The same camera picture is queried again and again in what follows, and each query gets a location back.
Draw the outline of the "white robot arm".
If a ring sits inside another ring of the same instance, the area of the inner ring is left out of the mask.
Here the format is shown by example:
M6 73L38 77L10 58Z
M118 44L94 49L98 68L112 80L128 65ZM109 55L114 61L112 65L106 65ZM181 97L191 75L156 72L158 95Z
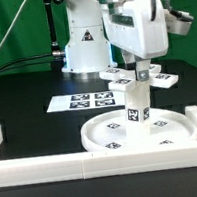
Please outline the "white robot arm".
M168 50L160 0L66 1L70 36L64 73L87 78L115 68L112 46L133 62L164 56Z

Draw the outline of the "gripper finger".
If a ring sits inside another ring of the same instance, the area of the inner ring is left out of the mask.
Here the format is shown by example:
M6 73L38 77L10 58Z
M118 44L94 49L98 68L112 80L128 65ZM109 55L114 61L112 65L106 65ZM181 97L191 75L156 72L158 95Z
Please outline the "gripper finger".
M126 50L121 49L122 59L125 64L133 64L135 61L134 55Z
M135 66L136 66L136 73L137 73L137 80L140 82L148 81L149 79L149 60L148 59L141 59L140 57L135 57Z

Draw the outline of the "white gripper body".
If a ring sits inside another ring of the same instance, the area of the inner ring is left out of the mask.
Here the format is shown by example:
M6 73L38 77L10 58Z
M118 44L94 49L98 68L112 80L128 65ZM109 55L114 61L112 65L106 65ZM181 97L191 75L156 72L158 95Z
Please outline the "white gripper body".
M103 4L106 36L112 45L141 59L164 56L168 50L168 33L160 0L130 0L117 7L118 13Z

